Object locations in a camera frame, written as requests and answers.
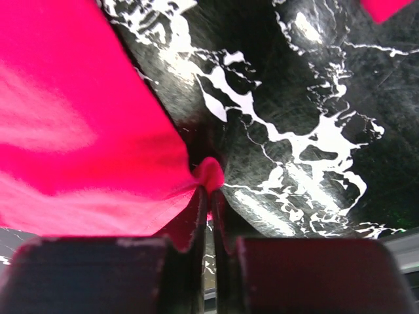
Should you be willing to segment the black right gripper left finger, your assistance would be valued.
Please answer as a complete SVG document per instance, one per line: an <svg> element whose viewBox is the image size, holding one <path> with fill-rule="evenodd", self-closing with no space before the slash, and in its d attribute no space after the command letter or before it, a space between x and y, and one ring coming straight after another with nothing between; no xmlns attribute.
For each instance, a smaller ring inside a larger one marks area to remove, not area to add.
<svg viewBox="0 0 419 314"><path fill-rule="evenodd" d="M160 280L157 313L203 313L202 274L208 195L196 188L187 206L156 234L168 251Z"/></svg>

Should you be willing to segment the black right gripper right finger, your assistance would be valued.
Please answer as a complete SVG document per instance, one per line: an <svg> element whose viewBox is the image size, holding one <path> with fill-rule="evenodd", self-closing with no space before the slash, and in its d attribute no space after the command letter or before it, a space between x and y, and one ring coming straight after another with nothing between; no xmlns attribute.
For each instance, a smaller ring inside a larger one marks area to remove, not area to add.
<svg viewBox="0 0 419 314"><path fill-rule="evenodd" d="M211 194L218 313L246 313L242 269L236 239L249 224L231 207L221 190Z"/></svg>

